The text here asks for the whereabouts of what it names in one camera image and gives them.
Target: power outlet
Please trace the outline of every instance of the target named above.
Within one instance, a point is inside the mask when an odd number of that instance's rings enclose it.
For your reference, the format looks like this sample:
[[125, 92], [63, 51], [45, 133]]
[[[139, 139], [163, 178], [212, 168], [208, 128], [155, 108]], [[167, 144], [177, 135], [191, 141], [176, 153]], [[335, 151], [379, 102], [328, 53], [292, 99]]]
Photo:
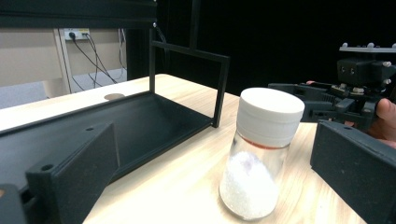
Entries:
[[65, 40], [73, 40], [70, 36], [70, 33], [73, 33], [76, 37], [76, 40], [79, 39], [88, 39], [87, 35], [90, 34], [90, 29], [88, 28], [64, 28], [64, 39]]

